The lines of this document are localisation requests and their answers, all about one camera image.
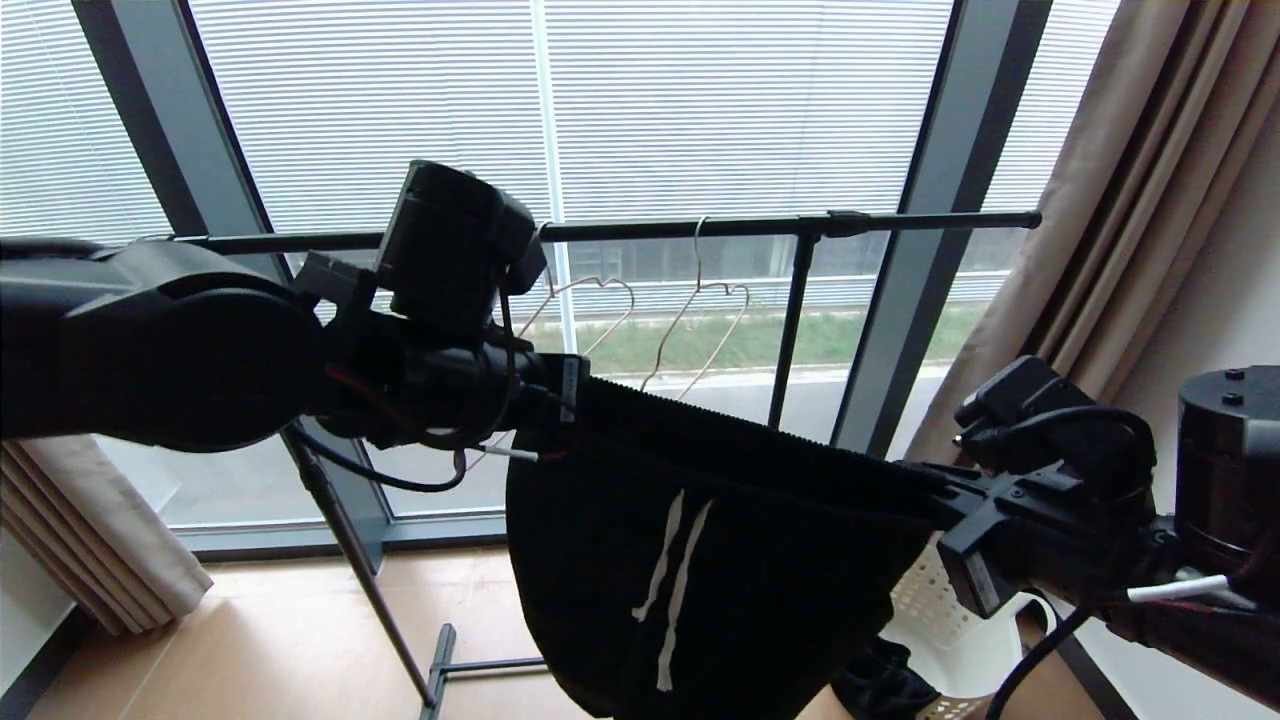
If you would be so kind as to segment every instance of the white plastic basket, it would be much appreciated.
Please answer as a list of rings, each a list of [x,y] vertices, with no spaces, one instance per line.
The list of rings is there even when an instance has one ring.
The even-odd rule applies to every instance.
[[[1029,593],[1018,593],[988,620],[969,612],[956,602],[933,543],[890,594],[893,619],[881,635],[910,648],[908,665],[942,693],[919,720],[961,720],[986,705],[1023,657],[1015,616],[1024,607],[1039,603],[1048,629],[1057,624],[1052,607]]]

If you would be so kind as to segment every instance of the robotic arm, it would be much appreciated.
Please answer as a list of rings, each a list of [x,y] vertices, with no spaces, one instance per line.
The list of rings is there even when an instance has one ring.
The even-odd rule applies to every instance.
[[[545,260],[527,210],[471,176],[413,163],[374,270],[310,254],[285,288],[201,240],[4,240],[3,436],[218,452],[306,414],[458,451],[564,418],[586,382],[585,359],[512,336],[507,299]],[[379,287],[396,315],[371,310]],[[1080,609],[1062,626],[1098,616],[1280,708],[1280,368],[1202,375],[1180,400],[1178,512],[1161,516],[1146,423],[1020,359],[956,411],[982,471],[908,465],[932,480],[922,516],[975,614],[1041,587]]]

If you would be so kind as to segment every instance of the curtain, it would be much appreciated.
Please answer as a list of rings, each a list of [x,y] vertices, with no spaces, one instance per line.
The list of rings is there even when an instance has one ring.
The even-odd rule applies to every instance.
[[[969,336],[908,457],[950,462],[952,411],[1019,355],[1116,395],[1280,88],[1280,3],[1124,0],[1041,199],[1044,222]]]
[[[191,612],[212,579],[88,436],[6,441],[0,518],[113,634]]]

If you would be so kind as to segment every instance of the wall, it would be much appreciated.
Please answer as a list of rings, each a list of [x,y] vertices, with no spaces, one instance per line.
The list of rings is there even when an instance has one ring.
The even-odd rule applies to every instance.
[[[1280,364],[1280,102],[1258,137],[1192,274],[1116,404],[1156,433],[1156,498],[1172,510],[1178,388],[1208,370]],[[1143,719],[1280,715],[1158,652],[1111,635],[1097,621],[1080,642]]]
[[[44,647],[72,605],[27,551],[0,532],[0,693]]]

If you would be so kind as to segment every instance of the grass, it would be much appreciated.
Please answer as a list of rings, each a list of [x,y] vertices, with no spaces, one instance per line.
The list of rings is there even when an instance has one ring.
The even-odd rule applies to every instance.
[[[943,307],[925,360],[955,357],[969,332],[986,311],[984,304],[956,304]],[[854,356],[865,322],[865,311],[805,313],[796,333],[795,365],[847,364]],[[669,319],[627,319],[591,351],[594,374],[644,373],[653,369],[658,343]],[[689,315],[676,325],[663,350],[663,370],[696,370],[724,337],[732,316],[721,314]],[[577,343],[586,350],[609,327],[608,322],[579,323]],[[558,352],[563,345],[558,323],[536,323],[525,333],[543,351]],[[778,361],[782,341],[782,315],[749,311],[733,329],[712,363],[714,369],[772,368]]]

